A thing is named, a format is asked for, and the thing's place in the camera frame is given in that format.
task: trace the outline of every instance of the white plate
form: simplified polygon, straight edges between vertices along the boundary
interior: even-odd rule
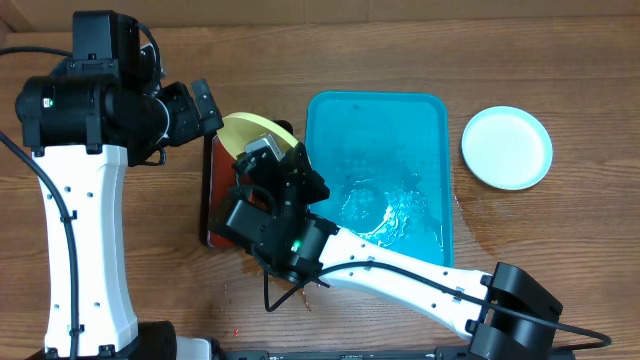
[[[533,115],[496,106],[479,112],[462,135],[462,156],[488,185],[521,190],[537,184],[551,168],[549,133]]]

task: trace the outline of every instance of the wall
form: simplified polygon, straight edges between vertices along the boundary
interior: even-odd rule
[[[640,0],[0,0],[14,31],[70,31],[75,10],[113,9],[150,27],[640,14]]]

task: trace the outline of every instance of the green led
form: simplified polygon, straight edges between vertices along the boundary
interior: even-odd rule
[[[291,251],[293,252],[298,251],[298,249],[300,248],[300,245],[302,245],[302,242],[300,242],[300,240],[294,241],[293,246],[291,247]]]

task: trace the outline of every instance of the wood grain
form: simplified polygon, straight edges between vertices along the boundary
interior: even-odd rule
[[[172,81],[205,77],[225,113],[287,119],[304,138],[306,108],[328,89],[416,91],[448,107],[456,265],[527,270],[565,305],[562,321],[610,334],[579,359],[640,351],[640,18],[561,18],[340,26],[156,30]],[[71,48],[68,33],[9,34],[7,45]],[[0,124],[20,142],[14,100],[59,59],[0,58]],[[554,163],[536,187],[503,192],[465,168],[466,122],[494,105],[536,115]],[[123,214],[129,290],[139,319],[225,349],[428,349],[460,341],[435,322],[351,291],[308,287],[276,313],[241,251],[197,239],[201,141],[169,149],[159,168],[133,168]],[[0,357],[42,346],[49,307],[46,229],[37,181],[0,151]],[[273,285],[273,296],[287,287]],[[561,334],[557,342],[582,340]]]

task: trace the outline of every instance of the blue tray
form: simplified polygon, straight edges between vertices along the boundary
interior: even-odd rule
[[[447,109],[412,93],[327,91],[306,146],[331,190],[311,211],[390,250],[453,266]]]

